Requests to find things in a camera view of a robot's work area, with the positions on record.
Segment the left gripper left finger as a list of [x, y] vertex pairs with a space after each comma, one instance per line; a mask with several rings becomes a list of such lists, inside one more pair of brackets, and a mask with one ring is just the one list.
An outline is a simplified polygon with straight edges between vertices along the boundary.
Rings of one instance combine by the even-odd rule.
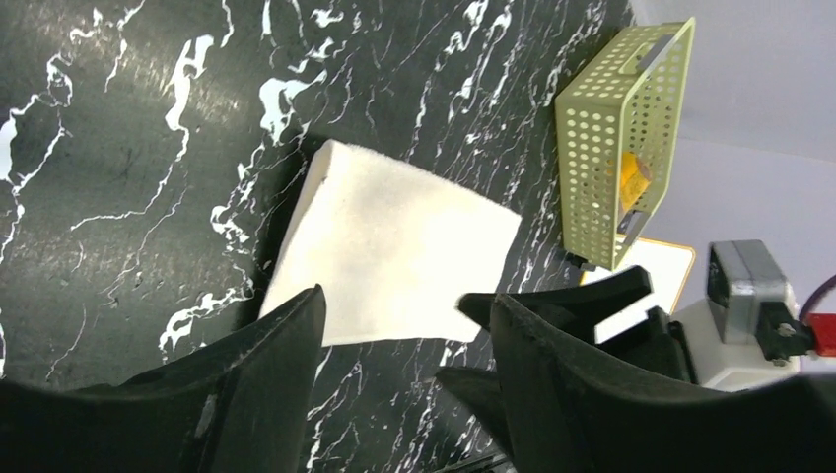
[[120, 385], [1, 385], [5, 472], [294, 472], [326, 320], [323, 290]]

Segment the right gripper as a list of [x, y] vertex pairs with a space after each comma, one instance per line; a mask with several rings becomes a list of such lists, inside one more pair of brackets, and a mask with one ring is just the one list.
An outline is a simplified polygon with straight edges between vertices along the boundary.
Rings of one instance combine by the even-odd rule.
[[[468, 293], [456, 308], [482, 328], [496, 333], [500, 325], [531, 333], [545, 326], [584, 342], [595, 342], [595, 328], [653, 291], [649, 272], [640, 266], [582, 286], [518, 293]], [[661, 307], [647, 319], [597, 345], [622, 361], [649, 372], [697, 384], [683, 325]], [[444, 367], [435, 379], [462, 403], [498, 447], [511, 459], [514, 448], [497, 372]]]

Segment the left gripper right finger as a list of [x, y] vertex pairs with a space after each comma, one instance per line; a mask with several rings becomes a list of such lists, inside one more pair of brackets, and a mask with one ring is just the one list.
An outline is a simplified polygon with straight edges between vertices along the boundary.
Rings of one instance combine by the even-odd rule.
[[835, 379], [722, 392], [635, 367], [512, 298], [491, 307], [521, 472], [831, 472]]

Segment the cream white towel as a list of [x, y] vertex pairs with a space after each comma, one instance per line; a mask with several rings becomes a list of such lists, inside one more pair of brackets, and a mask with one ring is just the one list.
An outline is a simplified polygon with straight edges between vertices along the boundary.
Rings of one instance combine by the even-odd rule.
[[521, 216], [452, 181], [357, 145], [313, 155], [260, 314], [320, 286], [322, 343], [472, 342], [456, 307], [493, 293]]

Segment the brown and yellow towel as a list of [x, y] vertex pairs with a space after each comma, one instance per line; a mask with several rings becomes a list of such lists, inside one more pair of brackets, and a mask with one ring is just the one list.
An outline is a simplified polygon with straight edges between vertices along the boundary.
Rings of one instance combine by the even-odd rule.
[[635, 153], [625, 151], [621, 155], [618, 187], [618, 211], [626, 215], [644, 195], [652, 182], [648, 165]]

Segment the light green plastic basket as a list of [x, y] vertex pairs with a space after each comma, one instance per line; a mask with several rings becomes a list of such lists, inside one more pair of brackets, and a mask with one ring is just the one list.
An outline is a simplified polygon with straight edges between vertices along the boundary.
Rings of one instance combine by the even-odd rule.
[[[616, 268], [665, 198], [695, 30], [695, 18], [627, 27], [555, 99], [562, 242], [591, 265]], [[625, 151], [652, 182], [620, 216]]]

